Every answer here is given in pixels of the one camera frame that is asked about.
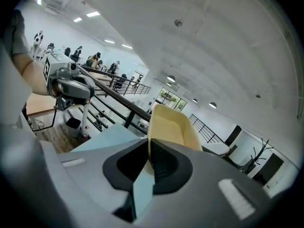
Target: railing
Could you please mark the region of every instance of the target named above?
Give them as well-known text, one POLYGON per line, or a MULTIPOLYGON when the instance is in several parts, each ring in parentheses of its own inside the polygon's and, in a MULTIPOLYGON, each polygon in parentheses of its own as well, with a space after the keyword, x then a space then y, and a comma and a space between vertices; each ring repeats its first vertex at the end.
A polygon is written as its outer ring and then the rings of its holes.
POLYGON ((207 143, 225 143, 195 115, 192 114, 189 119, 207 143))
MULTIPOLYGON (((119 116, 120 118, 122 118, 125 123, 124 123, 124 127, 125 128, 128 128, 130 125, 133 126, 135 129, 137 129, 138 131, 142 132, 143 134, 147 134, 147 131, 145 131, 143 128, 139 127, 138 125, 136 125, 135 123, 132 122, 132 119, 134 118, 135 115, 138 115, 140 118, 146 120, 146 121, 150 121, 150 118, 151 118, 151 115, 149 115, 148 113, 146 113, 143 109, 139 108, 138 106, 134 105, 133 103, 131 103, 130 101, 128 101, 127 99, 125 99, 122 95, 125 95, 125 94, 128 94, 126 93, 127 90, 124 91, 124 93, 119 93, 117 92, 116 90, 113 90, 113 87, 114 85, 112 85, 111 83, 115 82, 114 81, 114 78, 121 78, 121 77, 117 77, 117 76, 114 76, 112 74, 108 74, 108 73, 104 73, 104 72, 100 72, 98 70, 94 70, 94 69, 91 69, 91 68, 87 68, 87 67, 81 67, 81 66, 78 66, 78 68, 80 69, 80 72, 83 74, 83 75, 86 75, 88 77, 90 77, 94 82, 95 82, 95 85, 98 87, 97 90, 95 91, 102 91, 103 92, 103 95, 105 96, 110 96, 112 97, 114 100, 118 101, 121 105, 123 105, 124 107, 126 107, 127 109, 129 109, 131 112, 130 114, 125 117, 123 116, 122 114, 120 114, 118 111, 116 111, 114 108, 112 108, 111 106, 109 106, 106 102, 104 102, 104 100, 102 100, 100 97, 98 97, 99 95, 95 94, 94 96, 94 99, 97 99, 99 102, 101 102, 104 106, 106 106, 109 110, 111 110, 113 113, 115 113, 117 116, 119 116), (98 73, 98 74, 101 74, 101 75, 106 75, 106 76, 112 76, 113 78, 111 79, 110 81, 110 84, 107 85, 105 83, 103 83, 102 81, 103 80, 100 80, 94 76, 92 76, 89 72, 94 72, 94 73, 98 73)), ((150 90, 150 87, 147 87, 144 85, 144 87, 146 87, 146 91, 149 92, 150 90)), ((115 121, 113 119, 111 119, 109 116, 105 115, 94 103, 91 103, 90 104, 95 110, 97 110, 98 113, 100 113, 100 115, 102 117, 104 117, 105 119, 107 119, 109 122, 111 122, 112 124, 115 124, 115 121)), ((94 113, 92 113, 91 110, 88 111, 88 121, 93 124, 99 131, 102 132, 102 128, 97 125, 96 123, 100 123, 104 128, 108 128, 108 125, 106 125, 100 118, 96 117, 94 113), (95 118, 95 122, 93 122, 89 115, 92 115, 94 118, 95 118)))
MULTIPOLYGON (((107 87, 115 90, 120 95, 147 94, 147 93, 149 93, 149 91, 151 89, 151 87, 137 83, 130 79, 126 79, 126 78, 116 76, 113 74, 101 72, 99 70, 95 70, 90 67, 84 66, 82 68, 88 72, 94 73, 95 78, 97 78, 100 82, 105 84, 107 87)), ((107 94, 102 89, 97 89, 96 91, 98 92, 98 93, 96 93, 96 95, 105 95, 107 97, 107 94)))

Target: wooden floor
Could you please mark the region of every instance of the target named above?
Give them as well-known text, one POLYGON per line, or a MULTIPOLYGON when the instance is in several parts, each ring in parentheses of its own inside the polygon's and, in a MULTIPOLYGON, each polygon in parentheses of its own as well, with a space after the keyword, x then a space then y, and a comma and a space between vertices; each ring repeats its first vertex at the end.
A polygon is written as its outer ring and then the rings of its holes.
MULTIPOLYGON (((36 123, 41 127, 43 124, 44 127, 50 126, 52 124, 53 117, 54 113, 37 117, 36 123)), ((38 139, 51 142, 54 145, 57 153, 70 152, 84 143, 86 140, 84 140, 81 135, 74 138, 69 134, 66 122, 70 117, 71 115, 68 113, 68 111, 57 112, 53 127, 36 132, 38 139)))

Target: recessed light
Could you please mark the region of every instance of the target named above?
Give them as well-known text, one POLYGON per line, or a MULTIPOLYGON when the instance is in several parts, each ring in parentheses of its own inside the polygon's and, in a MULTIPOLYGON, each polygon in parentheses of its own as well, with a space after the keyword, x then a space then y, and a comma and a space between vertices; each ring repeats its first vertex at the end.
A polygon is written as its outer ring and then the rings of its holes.
POLYGON ((111 40, 104 40, 105 42, 108 42, 108 43, 112 43, 112 44, 115 44, 114 41, 111 41, 111 40))
POLYGON ((98 13, 97 11, 87 14, 88 17, 93 17, 93 16, 97 16, 97 15, 100 15, 100 13, 98 13))
POLYGON ((125 47, 125 48, 133 49, 131 46, 128 46, 128 45, 125 45, 125 44, 122 44, 122 46, 125 47))
POLYGON ((38 3, 39 5, 41 5, 41 0, 37 0, 37 3, 38 3))
POLYGON ((77 18, 77 19, 74 19, 73 21, 74 21, 74 22, 79 22, 79 21, 81 21, 81 20, 82 20, 82 18, 79 17, 79 18, 77 18))
POLYGON ((175 82, 175 77, 173 75, 168 76, 167 79, 169 79, 172 82, 175 82))
POLYGON ((217 104, 215 104, 214 102, 209 103, 209 105, 210 105, 211 107, 213 107, 214 109, 217 108, 217 104))

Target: chair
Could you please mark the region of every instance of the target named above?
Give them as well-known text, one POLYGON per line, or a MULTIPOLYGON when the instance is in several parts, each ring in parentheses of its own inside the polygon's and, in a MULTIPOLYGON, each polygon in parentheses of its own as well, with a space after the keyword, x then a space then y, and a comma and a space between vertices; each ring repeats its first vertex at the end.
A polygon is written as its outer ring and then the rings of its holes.
POLYGON ((123 83, 125 82, 126 79, 127 79, 127 75, 123 74, 122 77, 114 83, 113 90, 120 89, 123 86, 123 83))
POLYGON ((70 53, 71 53, 71 48, 66 48, 65 49, 65 55, 67 56, 67 57, 69 57, 70 56, 70 53))
POLYGON ((54 47, 54 43, 50 43, 48 46, 47 46, 47 50, 53 50, 55 47, 54 47))

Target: window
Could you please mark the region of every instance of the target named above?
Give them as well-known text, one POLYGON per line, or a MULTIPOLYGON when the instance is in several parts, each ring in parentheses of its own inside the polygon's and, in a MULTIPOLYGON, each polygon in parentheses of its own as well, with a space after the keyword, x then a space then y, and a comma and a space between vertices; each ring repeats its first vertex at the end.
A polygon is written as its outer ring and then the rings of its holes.
POLYGON ((165 88, 162 88, 160 93, 158 94, 155 102, 159 104, 166 105, 172 109, 175 109, 179 112, 182 111, 182 109, 185 107, 187 104, 186 101, 183 99, 179 98, 177 95, 172 93, 169 90, 166 90, 165 88))

